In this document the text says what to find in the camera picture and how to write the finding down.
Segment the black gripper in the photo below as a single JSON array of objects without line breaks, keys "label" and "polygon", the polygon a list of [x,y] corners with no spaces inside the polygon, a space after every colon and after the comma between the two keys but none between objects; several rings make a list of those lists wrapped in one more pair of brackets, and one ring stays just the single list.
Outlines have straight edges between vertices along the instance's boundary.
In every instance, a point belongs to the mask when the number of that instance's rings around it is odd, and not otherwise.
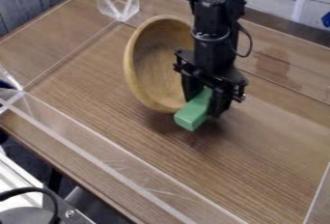
[{"label": "black gripper", "polygon": [[189,101],[203,87],[211,90],[207,114],[217,118],[228,110],[231,102],[241,102],[247,78],[235,67],[237,56],[237,29],[223,37],[207,38],[192,33],[192,50],[174,51],[173,70],[181,76],[181,88],[185,101]]}]

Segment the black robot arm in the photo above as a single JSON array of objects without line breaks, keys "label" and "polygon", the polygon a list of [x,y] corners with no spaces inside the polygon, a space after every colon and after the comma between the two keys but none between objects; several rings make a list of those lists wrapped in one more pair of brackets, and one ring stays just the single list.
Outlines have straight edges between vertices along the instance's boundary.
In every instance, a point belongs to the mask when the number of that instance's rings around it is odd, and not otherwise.
[{"label": "black robot arm", "polygon": [[188,0],[193,15],[193,48],[177,49],[173,70],[180,73],[185,100],[209,90],[205,113],[220,116],[232,102],[244,101],[247,78],[235,66],[237,35],[245,31],[237,20],[244,0]]}]

